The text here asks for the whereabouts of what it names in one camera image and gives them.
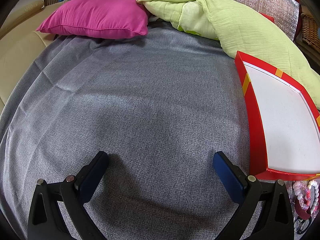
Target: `lime green cloth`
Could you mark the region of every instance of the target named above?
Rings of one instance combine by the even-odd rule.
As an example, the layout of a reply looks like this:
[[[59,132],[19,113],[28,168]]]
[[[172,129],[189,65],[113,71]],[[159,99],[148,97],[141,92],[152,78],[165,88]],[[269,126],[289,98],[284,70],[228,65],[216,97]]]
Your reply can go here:
[[[137,0],[180,31],[220,40],[235,58],[242,51],[297,80],[320,109],[320,76],[295,44],[274,23],[233,0]]]

